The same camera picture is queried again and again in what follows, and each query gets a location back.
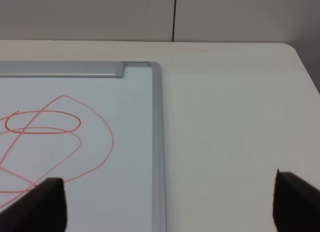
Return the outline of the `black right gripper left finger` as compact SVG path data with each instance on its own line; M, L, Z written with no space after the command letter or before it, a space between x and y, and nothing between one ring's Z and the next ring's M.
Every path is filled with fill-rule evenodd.
M47 178L0 213L2 232L65 232L67 200L64 181Z

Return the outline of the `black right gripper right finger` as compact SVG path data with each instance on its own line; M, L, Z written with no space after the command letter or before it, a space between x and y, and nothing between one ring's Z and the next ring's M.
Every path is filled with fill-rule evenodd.
M278 232L318 232L320 190L292 172L278 170L272 216Z

